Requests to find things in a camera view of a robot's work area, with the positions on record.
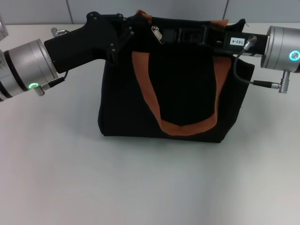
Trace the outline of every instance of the label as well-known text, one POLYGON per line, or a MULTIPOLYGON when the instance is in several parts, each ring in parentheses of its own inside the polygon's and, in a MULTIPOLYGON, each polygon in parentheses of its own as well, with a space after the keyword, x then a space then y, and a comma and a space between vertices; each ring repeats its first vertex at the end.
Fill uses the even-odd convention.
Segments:
POLYGON ((243 38, 232 37, 231 40, 230 40, 231 45, 244 46, 244 43, 245 43, 245 39, 243 39, 243 38))
POLYGON ((252 54, 251 54, 251 53, 248 53, 248 52, 244 52, 243 55, 251 56, 252 54))

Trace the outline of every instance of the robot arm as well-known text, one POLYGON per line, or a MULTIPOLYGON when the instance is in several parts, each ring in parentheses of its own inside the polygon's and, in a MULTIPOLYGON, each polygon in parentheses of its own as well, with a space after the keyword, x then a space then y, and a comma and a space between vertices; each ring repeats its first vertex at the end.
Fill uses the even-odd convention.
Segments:
MULTIPOLYGON (((223 54, 231 53, 261 57, 261 67, 282 70, 281 83, 251 82, 254 85, 277 88, 286 93, 289 73, 300 72, 300 30, 283 27, 269 28, 267 35, 224 31, 197 22, 170 20, 169 27, 148 24, 138 15, 124 18, 122 14, 100 15, 91 12, 86 24, 72 32, 52 30, 55 38, 35 40, 14 49, 0 52, 0 101, 30 89, 38 95, 64 81, 58 73, 96 59, 117 63, 118 54, 130 44, 140 28, 149 29, 158 46, 192 46, 223 54)), ((7 36, 2 20, 0 40, 7 36)))

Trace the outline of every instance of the black fabric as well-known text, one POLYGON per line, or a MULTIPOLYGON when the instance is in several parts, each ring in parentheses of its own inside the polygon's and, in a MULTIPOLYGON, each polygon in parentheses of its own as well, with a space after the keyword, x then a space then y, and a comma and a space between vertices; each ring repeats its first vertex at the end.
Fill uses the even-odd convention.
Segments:
MULTIPOLYGON (((219 97, 216 126, 191 136, 168 135, 160 129, 143 99, 131 52, 150 52, 149 75, 161 117, 177 125, 200 122, 214 113, 216 81, 212 54, 199 49, 162 47, 150 33, 143 35, 142 28, 139 31, 134 43, 120 54, 119 63, 111 65, 107 62, 105 65, 98 118, 101 133, 105 136, 221 142, 236 122, 248 85, 237 81, 231 68, 219 97)), ((227 57, 233 65, 235 58, 227 57)), ((242 78, 250 80, 253 70, 253 65, 238 61, 237 72, 242 78)))
MULTIPOLYGON (((214 50, 210 47, 205 47, 201 45, 161 45, 159 41, 155 38, 151 31, 151 26, 158 26, 159 31, 164 33, 164 29, 178 29, 182 28, 183 25, 189 28, 196 28, 201 26, 207 26, 210 24, 209 21, 186 21, 186 20, 173 20, 173 19, 164 19, 164 18, 152 18, 152 24, 148 23, 147 18, 141 14, 136 14, 132 17, 129 17, 128 22, 133 26, 135 31, 134 42, 131 45, 131 49, 137 52, 144 53, 157 53, 157 54, 177 54, 181 53, 184 56, 198 57, 199 52, 202 55, 214 55, 214 50)), ((225 30, 228 31, 240 31, 242 32, 245 20, 242 19, 236 24, 226 26, 225 30)))
POLYGON ((183 126, 215 112, 216 78, 211 57, 150 54, 149 77, 161 119, 183 126))

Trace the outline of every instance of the white table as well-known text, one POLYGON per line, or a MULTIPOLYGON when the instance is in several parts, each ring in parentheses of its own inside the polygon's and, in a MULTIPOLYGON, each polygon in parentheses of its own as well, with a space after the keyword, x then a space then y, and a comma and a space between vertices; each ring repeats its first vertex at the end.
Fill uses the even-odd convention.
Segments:
MULTIPOLYGON (((245 32, 266 34, 271 24, 245 32)), ((300 23, 272 24, 300 28, 300 23)), ((7 50, 50 28, 12 25, 7 50)), ((260 68, 253 79, 279 82, 260 68)), ((97 118, 104 61, 69 71, 38 97, 0 103, 0 224, 298 225, 300 76, 287 95, 250 86, 221 144, 103 137, 97 118)))

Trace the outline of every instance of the bag handle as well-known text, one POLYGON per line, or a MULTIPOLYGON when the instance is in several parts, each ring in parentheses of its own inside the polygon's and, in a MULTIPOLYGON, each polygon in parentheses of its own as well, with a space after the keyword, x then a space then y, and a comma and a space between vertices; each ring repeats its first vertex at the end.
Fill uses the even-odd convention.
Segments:
POLYGON ((216 98, 215 112, 212 116, 198 123, 179 126, 168 121, 162 120, 160 116, 160 108, 158 99, 153 89, 149 77, 149 53, 132 52, 132 62, 135 70, 136 78, 139 82, 142 95, 145 102, 149 106, 155 116, 160 128, 169 135, 189 136, 205 132, 213 128, 218 120, 218 101, 222 87, 227 78, 228 71, 231 67, 231 59, 228 57, 213 57, 215 77, 216 77, 216 98))

